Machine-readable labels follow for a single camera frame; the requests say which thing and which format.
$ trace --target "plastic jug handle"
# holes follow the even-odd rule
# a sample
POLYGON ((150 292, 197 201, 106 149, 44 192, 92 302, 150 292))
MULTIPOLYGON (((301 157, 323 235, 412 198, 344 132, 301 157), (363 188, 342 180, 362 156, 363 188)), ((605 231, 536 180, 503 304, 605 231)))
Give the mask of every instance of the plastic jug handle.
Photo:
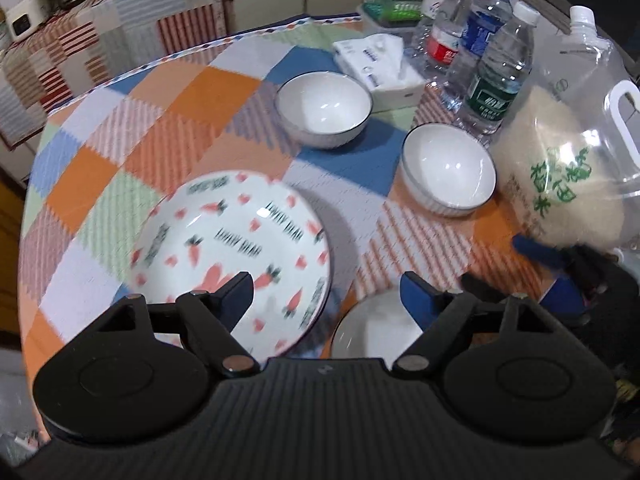
POLYGON ((622 140, 624 140, 626 148, 629 151, 631 160, 640 168, 640 152, 638 152, 638 147, 620 114, 620 98, 624 94, 629 94, 636 110, 640 110, 640 90, 628 79, 620 81, 611 89, 611 92, 607 94, 607 97, 605 97, 605 109, 609 111, 613 122, 618 128, 620 136, 622 136, 622 140))

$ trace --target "white appliance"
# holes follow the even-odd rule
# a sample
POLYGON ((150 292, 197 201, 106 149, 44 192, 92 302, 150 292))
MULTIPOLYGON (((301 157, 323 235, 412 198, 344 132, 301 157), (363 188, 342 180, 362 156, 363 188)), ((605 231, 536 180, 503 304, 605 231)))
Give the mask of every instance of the white appliance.
POLYGON ((27 38, 48 19, 48 0, 23 0, 6 13, 9 32, 15 41, 27 38))

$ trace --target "tissue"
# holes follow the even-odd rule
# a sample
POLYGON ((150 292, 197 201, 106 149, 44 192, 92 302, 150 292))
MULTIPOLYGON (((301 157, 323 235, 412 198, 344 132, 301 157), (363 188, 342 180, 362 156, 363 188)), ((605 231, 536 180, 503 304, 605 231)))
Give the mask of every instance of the tissue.
POLYGON ((336 41, 334 59, 340 69, 369 90, 373 111, 417 106, 426 81, 402 54, 402 38, 373 34, 358 40, 336 41))

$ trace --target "cloth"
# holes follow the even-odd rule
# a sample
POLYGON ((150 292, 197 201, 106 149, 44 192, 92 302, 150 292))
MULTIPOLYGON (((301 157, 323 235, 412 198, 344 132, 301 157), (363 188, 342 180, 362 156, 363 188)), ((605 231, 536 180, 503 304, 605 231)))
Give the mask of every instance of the cloth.
POLYGON ((470 270, 538 298, 550 283, 510 245, 508 209, 492 200, 445 219, 406 192, 398 161, 407 131, 451 115, 426 93, 418 107, 379 112, 337 150, 300 146, 273 98, 291 77, 334 70, 332 43, 361 36, 359 18, 310 18, 192 48, 98 86, 54 112, 31 176, 19 264, 28 374, 111 303, 154 205, 212 171, 260 171, 296 188, 318 214, 332 252, 332 290, 290 352, 316 357, 338 317, 414 270, 441 290, 470 270))
POLYGON ((12 46, 0 62, 0 138, 13 149, 73 97, 224 36, 223 0, 86 0, 12 46))

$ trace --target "bottle label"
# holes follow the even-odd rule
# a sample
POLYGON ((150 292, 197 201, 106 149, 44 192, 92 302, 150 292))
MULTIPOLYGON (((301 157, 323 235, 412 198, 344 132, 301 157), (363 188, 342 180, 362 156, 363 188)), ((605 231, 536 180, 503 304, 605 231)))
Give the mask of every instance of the bottle label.
POLYGON ((426 50, 429 56, 442 64, 450 65, 460 48, 460 38, 444 32, 438 27, 431 29, 426 40, 426 50))
POLYGON ((440 8, 440 4, 443 1, 444 0, 422 0, 422 7, 420 10, 425 16, 435 20, 438 8, 440 8))
POLYGON ((466 20, 462 45, 476 56, 482 56, 489 40, 503 25, 503 22, 484 12, 472 12, 466 20))
POLYGON ((466 93, 466 104, 480 117, 488 121, 500 121, 517 94, 497 88, 478 74, 466 93))

